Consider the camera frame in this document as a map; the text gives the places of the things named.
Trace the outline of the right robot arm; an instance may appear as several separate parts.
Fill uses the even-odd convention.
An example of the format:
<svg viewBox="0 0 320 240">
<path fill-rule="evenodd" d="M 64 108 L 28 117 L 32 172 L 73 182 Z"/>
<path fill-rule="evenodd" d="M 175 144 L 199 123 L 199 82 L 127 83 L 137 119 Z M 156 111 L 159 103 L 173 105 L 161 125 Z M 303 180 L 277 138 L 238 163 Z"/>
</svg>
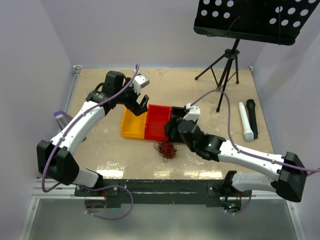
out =
<svg viewBox="0 0 320 240">
<path fill-rule="evenodd" d="M 274 192 L 287 201 L 299 203 L 302 200 L 308 174 L 295 153 L 270 154 L 237 146 L 223 137 L 204 133 L 191 120 L 169 120 L 164 125 L 164 134 L 174 142 L 184 143 L 204 160 L 234 164 L 254 171 L 229 172 L 222 185 L 227 196 L 233 197 L 245 191 L 266 191 Z"/>
</svg>

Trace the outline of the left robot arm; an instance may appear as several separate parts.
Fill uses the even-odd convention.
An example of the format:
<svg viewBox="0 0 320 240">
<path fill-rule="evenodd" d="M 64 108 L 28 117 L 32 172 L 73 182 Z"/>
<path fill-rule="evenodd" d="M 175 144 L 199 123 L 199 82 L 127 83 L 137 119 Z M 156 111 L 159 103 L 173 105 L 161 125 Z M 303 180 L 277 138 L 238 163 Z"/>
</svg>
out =
<svg viewBox="0 0 320 240">
<path fill-rule="evenodd" d="M 124 105 L 135 116 L 147 112 L 149 97 L 137 102 L 142 88 L 150 80 L 136 69 L 133 77 L 118 71 L 108 71 L 105 80 L 88 94 L 75 117 L 51 140 L 41 140 L 36 146 L 38 171 L 64 185 L 85 186 L 92 196 L 104 190 L 103 177 L 86 168 L 80 168 L 74 154 L 90 130 L 117 105 Z"/>
</svg>

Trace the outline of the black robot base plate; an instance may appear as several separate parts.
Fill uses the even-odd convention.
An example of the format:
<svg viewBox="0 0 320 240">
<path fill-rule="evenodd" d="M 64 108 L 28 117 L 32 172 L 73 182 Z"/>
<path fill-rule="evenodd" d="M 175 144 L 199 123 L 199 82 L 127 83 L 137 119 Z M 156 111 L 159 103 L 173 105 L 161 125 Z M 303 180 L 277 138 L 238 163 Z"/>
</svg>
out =
<svg viewBox="0 0 320 240">
<path fill-rule="evenodd" d="M 249 197 L 249 190 L 240 193 L 224 184 L 222 179 L 104 179 L 108 189 L 90 191 L 75 188 L 76 197 L 87 200 L 102 198 L 107 208 L 120 208 L 130 204 L 145 205 L 205 205 L 219 207 L 222 199 Z"/>
</svg>

